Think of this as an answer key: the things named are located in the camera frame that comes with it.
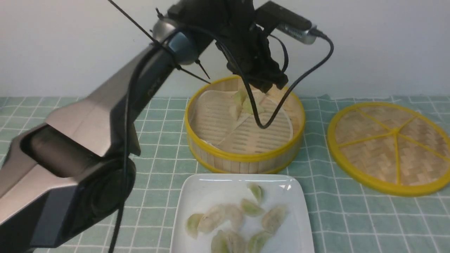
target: square plate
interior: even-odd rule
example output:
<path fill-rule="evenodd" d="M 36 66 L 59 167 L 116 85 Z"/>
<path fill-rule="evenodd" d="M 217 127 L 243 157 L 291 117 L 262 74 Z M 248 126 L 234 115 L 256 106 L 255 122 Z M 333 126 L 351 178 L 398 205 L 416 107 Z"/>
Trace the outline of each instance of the square plate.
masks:
<path fill-rule="evenodd" d="M 313 253 L 311 224 L 305 196 L 298 181 L 290 176 L 257 174 L 196 174 L 186 179 L 175 213 L 170 252 L 210 253 L 213 236 L 220 229 L 231 229 L 230 222 L 224 222 L 210 234 L 199 233 L 197 239 L 193 239 L 186 233 L 186 220 L 193 213 L 206 213 L 217 204 L 234 203 L 239 206 L 243 198 L 255 200 L 247 189 L 249 182 L 255 182 L 263 188 L 261 207 L 265 212 L 278 204 L 288 207 L 286 220 L 274 237 L 267 241 L 261 253 Z M 240 234 L 247 242 L 252 235 L 262 230 L 262 216 L 244 216 Z"/>

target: yellow plastic rim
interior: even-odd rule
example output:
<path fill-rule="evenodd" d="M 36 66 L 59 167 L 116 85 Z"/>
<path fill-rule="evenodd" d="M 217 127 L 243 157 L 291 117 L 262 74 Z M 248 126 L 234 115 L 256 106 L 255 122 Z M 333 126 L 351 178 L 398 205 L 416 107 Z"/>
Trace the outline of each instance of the yellow plastic rim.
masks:
<path fill-rule="evenodd" d="M 213 166 L 209 165 L 208 163 L 205 163 L 205 162 L 204 162 L 204 161 L 203 161 L 203 160 L 202 160 L 202 159 L 194 152 L 194 150 L 192 149 L 192 146 L 191 146 L 190 144 L 189 144 L 189 149 L 191 150 L 191 153 L 192 153 L 192 155 L 194 156 L 194 158 L 195 158 L 200 164 L 202 164 L 205 168 L 207 168 L 208 170 L 210 170 L 210 171 L 212 171 L 212 172 L 214 172 L 214 173 L 224 173 L 224 174 L 229 174 L 229 173 L 230 173 L 230 172 L 227 172 L 227 171 L 223 171 L 223 170 L 214 168 Z M 263 173 L 260 173 L 260 174 L 276 174 L 276 173 L 282 171 L 284 168 L 286 168 L 290 163 L 292 163 L 292 161 L 294 160 L 294 158 L 295 158 L 295 156 L 292 157 L 292 159 L 288 160 L 287 163 L 281 165 L 281 166 L 278 167 L 278 168 L 275 168 L 274 170 L 266 171 L 266 172 L 263 172 Z"/>
<path fill-rule="evenodd" d="M 336 142 L 335 130 L 336 130 L 336 126 L 337 126 L 339 120 L 346 113 L 348 113 L 349 111 L 356 110 L 360 107 L 366 107 L 366 106 L 386 106 L 386 107 L 392 107 L 392 108 L 406 111 L 406 112 L 412 114 L 413 118 L 420 118 L 420 119 L 424 120 L 427 124 L 432 126 L 433 129 L 444 138 L 445 143 L 450 148 L 450 139 L 449 139 L 448 135 L 446 134 L 446 132 L 442 128 L 440 128 L 438 125 L 436 125 L 431 120 L 424 117 L 423 115 L 421 115 L 418 112 L 415 112 L 411 109 L 408 109 L 408 108 L 405 108 L 402 106 L 399 106 L 397 104 L 390 104 L 390 103 L 384 103 L 384 102 L 367 102 L 367 103 L 355 104 L 355 105 L 349 106 L 347 108 L 344 108 L 342 111 L 338 112 L 333 117 L 333 119 L 331 120 L 330 125 L 328 127 L 328 134 L 327 134 L 328 148 L 329 148 L 331 155 L 336 160 L 337 164 L 342 168 L 342 170 L 344 170 L 346 173 L 348 173 L 356 181 L 360 182 L 361 184 L 363 184 L 367 187 L 373 188 L 377 191 L 380 191 L 380 192 L 383 192 L 386 194 L 398 195 L 398 196 L 404 196 L 404 197 L 416 197 L 416 196 L 428 195 L 428 194 L 434 193 L 434 192 L 442 189 L 450 182 L 450 168 L 447 171 L 447 173 L 444 174 L 444 176 L 442 176 L 441 178 L 439 178 L 438 180 L 436 180 L 432 183 L 425 184 L 425 185 L 409 186 L 409 185 L 397 185 L 397 184 L 382 181 L 378 178 L 375 178 L 375 177 L 372 177 L 372 176 L 369 176 L 369 175 L 363 173 L 361 170 L 359 170 L 358 168 L 353 166 L 347 160 L 347 158 L 341 153 L 341 151 L 339 149 L 339 145 Z M 374 118 L 370 118 L 370 119 L 373 120 L 375 123 L 381 125 L 383 128 L 389 129 L 382 123 L 375 120 Z M 366 140 L 375 139 L 375 138 L 379 138 L 379 137 L 383 137 L 383 136 L 398 134 L 398 129 L 389 129 L 389 130 L 390 130 L 389 134 L 385 134 L 385 135 L 381 135 L 381 136 L 372 136 L 369 138 L 364 138 L 364 140 L 361 139 L 360 141 L 366 141 Z M 400 168 L 399 161 L 398 161 L 398 155 L 396 155 L 396 163 L 397 163 L 397 173 L 398 173 L 399 168 Z"/>
<path fill-rule="evenodd" d="M 219 82 L 223 82 L 223 81 L 227 81 L 227 80 L 231 80 L 231 79 L 237 79 L 237 78 L 240 78 L 240 77 L 239 76 L 230 76 L 230 77 L 219 79 L 217 81 L 212 82 L 209 85 L 204 86 L 202 89 L 197 91 L 197 93 L 195 93 L 195 95 L 189 101 L 187 109 L 186 109 L 186 112 L 184 113 L 184 124 L 186 125 L 186 131 L 187 131 L 188 136 L 191 138 L 191 140 L 196 145 L 198 145 L 201 149 L 205 150 L 206 152 L 208 152 L 208 153 L 210 153 L 210 154 L 212 154 L 214 156 L 217 156 L 219 158 L 230 160 L 230 161 L 243 162 L 243 163 L 255 163 L 255 162 L 264 161 L 264 160 L 268 160 L 268 159 L 272 159 L 272 158 L 278 157 L 279 155 L 283 154 L 288 149 L 293 147 L 299 141 L 300 137 L 302 136 L 303 131 L 305 130 L 305 121 L 306 121 L 305 120 L 305 110 L 303 108 L 303 105 L 302 105 L 300 99 L 296 95 L 294 95 L 293 93 L 289 94 L 289 96 L 292 96 L 292 97 L 295 98 L 295 100 L 300 105 L 301 112 L 303 114 L 303 123 L 301 125 L 301 129 L 285 145 L 283 145 L 283 146 L 281 146 L 281 147 L 279 147 L 277 149 L 274 149 L 274 150 L 272 150 L 270 152 L 265 152 L 265 153 L 260 153 L 260 154 L 234 154 L 234 153 L 225 152 L 223 150 L 220 150 L 220 149 L 218 149 L 218 148 L 216 148 L 214 146 L 211 146 L 211 145 L 205 143 L 192 130 L 192 128 L 191 128 L 191 126 L 189 124 L 189 120 L 188 120 L 188 113 L 189 113 L 189 110 L 191 108 L 192 101 L 195 98 L 197 98 L 198 96 L 200 96 L 210 85 L 214 85 L 214 84 L 217 84 Z"/>

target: bamboo steamer basket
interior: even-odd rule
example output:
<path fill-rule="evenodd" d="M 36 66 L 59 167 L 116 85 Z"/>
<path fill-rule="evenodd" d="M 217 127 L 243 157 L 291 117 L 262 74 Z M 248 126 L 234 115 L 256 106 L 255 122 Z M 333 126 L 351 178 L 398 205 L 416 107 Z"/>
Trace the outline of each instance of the bamboo steamer basket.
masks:
<path fill-rule="evenodd" d="M 383 102 L 338 112 L 328 127 L 330 153 L 351 177 L 380 192 L 431 194 L 450 182 L 450 139 L 418 112 Z"/>
<path fill-rule="evenodd" d="M 260 129 L 253 115 L 235 128 L 228 108 L 234 104 L 232 94 L 240 87 L 243 81 L 239 76 L 220 79 L 203 87 L 189 101 L 184 115 L 189 149 L 212 172 L 277 173 L 292 162 L 300 149 L 305 129 L 303 105 L 291 93 L 267 129 Z M 261 102 L 265 113 L 259 114 L 263 124 L 286 90 L 274 86 L 267 92 Z"/>

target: black cable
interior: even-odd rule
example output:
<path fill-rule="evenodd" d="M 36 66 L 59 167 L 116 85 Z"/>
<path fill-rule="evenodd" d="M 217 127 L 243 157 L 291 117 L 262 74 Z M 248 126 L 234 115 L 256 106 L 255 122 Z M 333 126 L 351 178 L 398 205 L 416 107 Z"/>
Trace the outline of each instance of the black cable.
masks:
<path fill-rule="evenodd" d="M 280 102 L 278 103 L 278 106 L 275 108 L 275 111 L 273 112 L 273 114 L 270 117 L 270 119 L 268 120 L 268 122 L 265 125 L 263 125 L 261 123 L 261 120 L 259 119 L 258 110 L 256 108 L 255 98 L 253 97 L 253 93 L 252 93 L 250 84 L 248 83 L 247 77 L 244 75 L 244 73 L 243 73 L 239 63 L 236 61 L 236 58 L 231 53 L 230 49 L 225 45 L 223 40 L 219 36 L 215 35 L 213 32 L 211 32 L 211 31 L 209 31 L 207 29 L 204 29 L 202 27 L 187 26 L 187 28 L 189 28 L 191 30 L 194 30 L 194 31 L 202 32 L 202 33 L 205 33 L 205 34 L 211 36 L 213 39 L 215 39 L 217 42 L 220 43 L 220 46 L 222 47 L 222 49 L 225 50 L 226 53 L 229 55 L 229 57 L 233 61 L 234 65 L 236 66 L 236 68 L 237 68 L 237 70 L 239 72 L 239 75 L 242 78 L 242 81 L 244 82 L 245 89 L 247 90 L 247 93 L 248 93 L 248 98 L 250 99 L 250 104 L 252 105 L 253 115 L 255 117 L 256 124 L 261 129 L 266 129 L 272 124 L 272 122 L 275 120 L 275 117 L 277 116 L 278 112 L 280 111 L 281 107 L 283 106 L 283 103 L 288 98 L 289 94 L 292 92 L 292 90 L 295 88 L 295 86 L 297 86 L 297 84 L 300 81 L 302 81 L 305 77 L 307 77 L 313 71 L 315 71 L 320 66 L 322 66 L 326 61 L 328 61 L 328 59 L 331 57 L 331 55 L 333 54 L 333 51 L 334 51 L 334 44 L 333 44 L 333 42 L 324 33 L 322 33 L 319 30 L 316 30 L 316 29 L 313 29 L 313 30 L 310 31 L 311 35 L 316 36 L 316 37 L 320 37 L 320 38 L 326 40 L 330 44 L 330 51 L 328 52 L 328 55 L 323 60 L 321 60 L 319 63 L 317 63 L 311 69 L 306 71 L 297 80 L 295 80 L 294 83 L 292 83 L 292 85 L 288 88 L 288 90 L 286 91 L 284 96 L 281 98 Z"/>
<path fill-rule="evenodd" d="M 119 235 L 119 229 L 120 229 L 120 224 L 122 222 L 122 217 L 123 217 L 123 211 L 124 211 L 124 207 L 125 207 L 125 200 L 126 200 L 126 195 L 127 195 L 127 191 L 128 191 L 128 149 L 130 146 L 130 142 L 128 140 L 128 130 L 130 128 L 130 94 L 132 93 L 132 89 L 135 87 L 135 83 L 137 83 L 137 81 L 139 80 L 139 77 L 144 69 L 144 67 L 147 65 L 147 62 L 155 55 L 155 53 L 158 51 L 158 47 L 153 47 L 149 52 L 147 52 L 143 58 L 139 61 L 139 63 L 137 64 L 136 68 L 133 71 L 133 74 L 131 75 L 131 79 L 130 79 L 130 83 L 128 85 L 128 88 L 126 90 L 126 96 L 125 96 L 125 116 L 124 116 L 124 125 L 125 125 L 125 129 L 124 129 L 124 147 L 123 147 L 123 203 L 119 208 L 119 211 L 117 213 L 117 218 L 116 218 L 116 224 L 114 226 L 114 231 L 112 233 L 112 238 L 111 238 L 111 243 L 109 245 L 109 250 L 108 253 L 113 253 L 114 252 L 114 248 L 116 246 L 116 242 L 117 242 L 117 237 Z"/>
<path fill-rule="evenodd" d="M 286 69 L 288 68 L 289 65 L 289 55 L 288 55 L 288 50 L 286 49 L 286 46 L 284 45 L 284 43 L 277 37 L 269 34 L 270 37 L 278 40 L 278 42 L 280 43 L 282 49 L 283 49 L 283 56 L 284 56 L 284 63 L 283 63 L 283 68 L 281 69 L 281 74 L 284 74 L 284 72 L 286 71 Z"/>

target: table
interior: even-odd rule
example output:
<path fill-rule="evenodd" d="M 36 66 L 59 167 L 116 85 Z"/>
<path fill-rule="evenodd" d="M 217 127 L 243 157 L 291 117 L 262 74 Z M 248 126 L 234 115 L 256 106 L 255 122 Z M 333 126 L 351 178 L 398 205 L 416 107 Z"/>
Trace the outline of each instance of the table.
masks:
<path fill-rule="evenodd" d="M 74 97 L 0 98 L 0 161 L 9 141 L 44 121 Z M 192 156 L 183 116 L 188 98 L 153 99 L 138 117 L 142 155 L 126 202 L 116 253 L 168 253 L 181 186 L 194 173 L 209 173 Z M 302 148 L 281 173 L 304 192 L 317 253 L 444 253 L 450 249 L 450 187 L 430 196 L 401 198 L 351 179 L 330 157 L 325 133 L 340 109 L 388 101 L 417 110 L 449 132 L 449 96 L 386 99 L 301 97 L 306 111 Z M 115 218 L 108 217 L 57 249 L 36 253 L 105 253 Z"/>

